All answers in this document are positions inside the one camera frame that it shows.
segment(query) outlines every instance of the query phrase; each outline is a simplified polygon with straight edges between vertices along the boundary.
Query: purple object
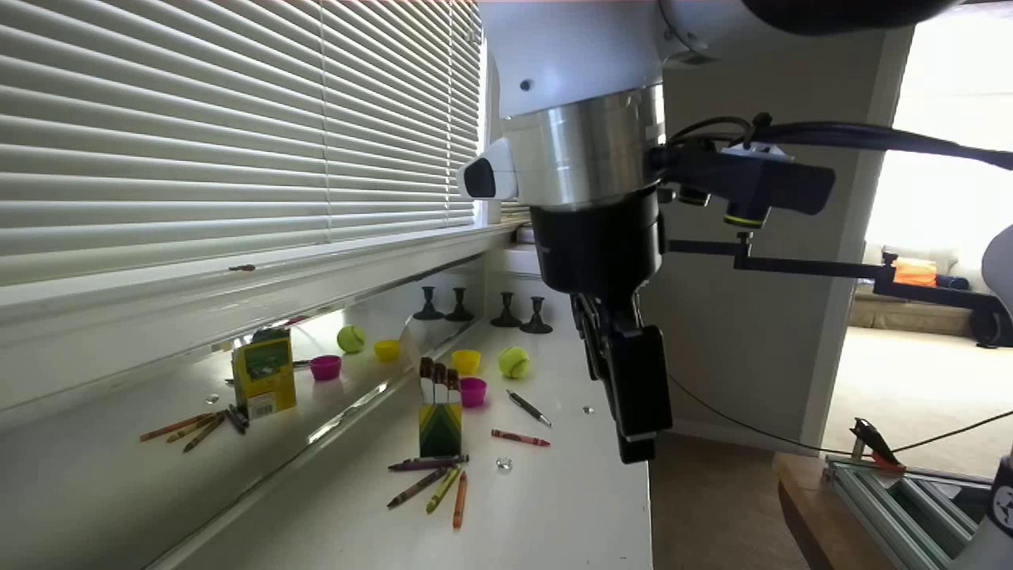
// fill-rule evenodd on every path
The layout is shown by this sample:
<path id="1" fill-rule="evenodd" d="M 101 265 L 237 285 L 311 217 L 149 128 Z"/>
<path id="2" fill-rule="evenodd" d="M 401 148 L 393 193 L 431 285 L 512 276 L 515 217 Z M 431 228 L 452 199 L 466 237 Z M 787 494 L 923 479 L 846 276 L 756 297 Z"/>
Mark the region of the purple object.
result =
<path id="1" fill-rule="evenodd" d="M 466 410 L 482 410 L 484 407 L 484 380 L 482 378 L 466 378 L 462 380 L 462 407 Z"/>
<path id="2" fill-rule="evenodd" d="M 311 371 L 314 371 L 317 383 L 328 383 L 342 374 L 342 358 L 335 358 L 335 354 L 314 358 Z"/>

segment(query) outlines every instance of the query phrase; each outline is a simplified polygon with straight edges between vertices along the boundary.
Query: window blinds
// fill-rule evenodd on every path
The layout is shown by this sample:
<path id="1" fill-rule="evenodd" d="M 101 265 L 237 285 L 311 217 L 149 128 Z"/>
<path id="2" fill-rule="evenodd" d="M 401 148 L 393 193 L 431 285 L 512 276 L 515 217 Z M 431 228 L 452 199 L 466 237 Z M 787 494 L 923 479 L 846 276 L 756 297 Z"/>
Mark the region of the window blinds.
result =
<path id="1" fill-rule="evenodd" d="M 460 230 L 477 76 L 466 0 L 0 0 L 0 291 Z"/>

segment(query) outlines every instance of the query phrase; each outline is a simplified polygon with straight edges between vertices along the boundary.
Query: wooden floor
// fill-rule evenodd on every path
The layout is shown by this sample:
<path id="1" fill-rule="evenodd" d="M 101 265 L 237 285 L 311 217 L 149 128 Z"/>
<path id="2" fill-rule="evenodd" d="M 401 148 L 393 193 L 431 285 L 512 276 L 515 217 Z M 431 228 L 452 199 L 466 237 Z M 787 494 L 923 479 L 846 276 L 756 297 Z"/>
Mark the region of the wooden floor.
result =
<path id="1" fill-rule="evenodd" d="M 664 437 L 652 509 L 656 570 L 806 568 L 783 518 L 771 452 Z"/>

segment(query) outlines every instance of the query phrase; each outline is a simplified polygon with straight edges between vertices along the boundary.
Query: yellow box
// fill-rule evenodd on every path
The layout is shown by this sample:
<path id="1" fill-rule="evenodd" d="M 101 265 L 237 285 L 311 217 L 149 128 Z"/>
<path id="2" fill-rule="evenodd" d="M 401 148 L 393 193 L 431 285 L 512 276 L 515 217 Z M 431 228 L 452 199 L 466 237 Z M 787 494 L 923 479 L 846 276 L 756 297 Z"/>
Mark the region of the yellow box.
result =
<path id="1" fill-rule="evenodd" d="M 255 329 L 249 344 L 230 353 L 230 374 L 249 418 L 294 410 L 291 334 Z"/>

